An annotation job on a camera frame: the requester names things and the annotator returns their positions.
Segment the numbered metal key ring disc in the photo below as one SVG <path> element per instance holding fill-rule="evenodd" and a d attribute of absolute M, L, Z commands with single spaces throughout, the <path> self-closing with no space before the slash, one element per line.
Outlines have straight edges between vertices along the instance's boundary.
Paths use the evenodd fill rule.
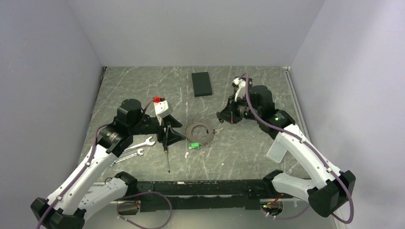
<path fill-rule="evenodd" d="M 201 146 L 209 145 L 214 139 L 214 128 L 204 120 L 197 120 L 185 128 L 186 139 L 190 143 L 200 143 Z"/>

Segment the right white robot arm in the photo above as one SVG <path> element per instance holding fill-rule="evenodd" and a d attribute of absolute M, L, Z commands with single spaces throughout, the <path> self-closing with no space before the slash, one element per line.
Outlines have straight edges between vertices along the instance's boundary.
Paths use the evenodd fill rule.
<path fill-rule="evenodd" d="M 286 152 L 308 173 L 303 179 L 275 170 L 263 178 L 263 192 L 269 198 L 288 194 L 309 203 L 320 216 L 333 215 L 345 203 L 353 207 L 352 193 L 356 181 L 353 172 L 342 171 L 327 160 L 304 136 L 295 120 L 284 110 L 275 108 L 272 93 L 264 86 L 253 86 L 247 90 L 234 87 L 226 107 L 217 112 L 220 122 L 237 124 L 243 119 L 254 120 L 260 129 L 273 139 L 267 157 L 279 163 Z"/>

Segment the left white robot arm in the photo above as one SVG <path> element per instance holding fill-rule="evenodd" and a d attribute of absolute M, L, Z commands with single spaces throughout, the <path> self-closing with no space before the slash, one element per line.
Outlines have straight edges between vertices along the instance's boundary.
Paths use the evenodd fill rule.
<path fill-rule="evenodd" d="M 96 130 L 93 145 L 72 174 L 46 198 L 37 198 L 31 210 L 38 227 L 47 229 L 81 229 L 85 222 L 111 201 L 123 198 L 133 202 L 136 197 L 152 195 L 152 190 L 138 187 L 138 181 L 127 172 L 117 173 L 108 183 L 89 192 L 95 180 L 133 143 L 136 135 L 155 134 L 168 146 L 185 139 L 176 131 L 181 123 L 172 116 L 171 104 L 153 97 L 155 116 L 146 114 L 147 107 L 136 99 L 124 100 L 113 121 Z"/>

